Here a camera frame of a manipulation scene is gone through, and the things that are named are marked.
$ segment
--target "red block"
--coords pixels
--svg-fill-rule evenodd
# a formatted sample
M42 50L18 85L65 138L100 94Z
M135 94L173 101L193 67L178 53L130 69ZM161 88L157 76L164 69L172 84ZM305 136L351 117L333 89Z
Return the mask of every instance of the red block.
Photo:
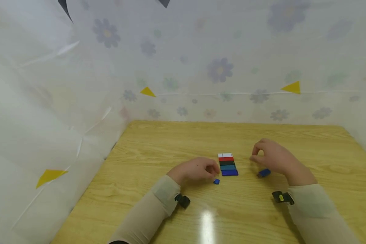
M226 157L226 158L218 158L218 161L234 161L233 157Z

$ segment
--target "beige sleeve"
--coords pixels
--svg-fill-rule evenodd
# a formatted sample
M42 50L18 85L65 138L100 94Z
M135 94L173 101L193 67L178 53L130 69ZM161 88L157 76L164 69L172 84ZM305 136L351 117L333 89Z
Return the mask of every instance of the beige sleeve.
M148 243L163 220L175 210L175 197L179 193L180 186L168 175L164 175L129 211L108 243Z
M289 211L306 244L360 243L319 184L290 187Z

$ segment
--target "translucent white sheet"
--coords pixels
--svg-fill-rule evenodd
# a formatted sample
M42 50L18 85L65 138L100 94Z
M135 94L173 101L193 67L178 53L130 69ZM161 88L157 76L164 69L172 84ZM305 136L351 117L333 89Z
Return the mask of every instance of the translucent white sheet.
M0 1L0 243L49 243L132 119L337 124L366 150L366 0L67 5ZM36 189L46 169L68 173Z

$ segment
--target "wood grain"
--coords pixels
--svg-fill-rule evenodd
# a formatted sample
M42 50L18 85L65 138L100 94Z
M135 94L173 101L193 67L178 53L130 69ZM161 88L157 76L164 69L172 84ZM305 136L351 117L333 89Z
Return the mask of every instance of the wood grain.
M256 177L249 161L261 138L278 141L306 164L339 212L366 243L366 152L343 128L287 124L133 121L57 233L53 244L106 243L126 213L180 162L234 155L238 177L183 189L191 205L178 208L154 243L303 243L285 205L282 175Z

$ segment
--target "yellow triangular flag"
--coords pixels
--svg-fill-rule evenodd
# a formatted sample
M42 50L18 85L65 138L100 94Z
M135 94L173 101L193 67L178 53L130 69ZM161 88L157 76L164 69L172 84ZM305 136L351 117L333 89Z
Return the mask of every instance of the yellow triangular flag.
M151 96L151 97L156 97L153 92L149 89L149 87L145 87L142 91L141 91L142 94L144 95L148 95L148 96Z
M301 94L301 91L300 91L300 82L299 81L296 81L290 85L287 85L286 87L284 88L281 88L281 90L285 90L287 92L291 92L291 93L297 93L297 94Z
M58 177L60 177L61 175L66 174L66 173L68 173L68 172L65 170L52 170L52 169L45 170L43 175L39 178L36 189L38 187L40 187L41 185L45 184L46 182L55 180Z

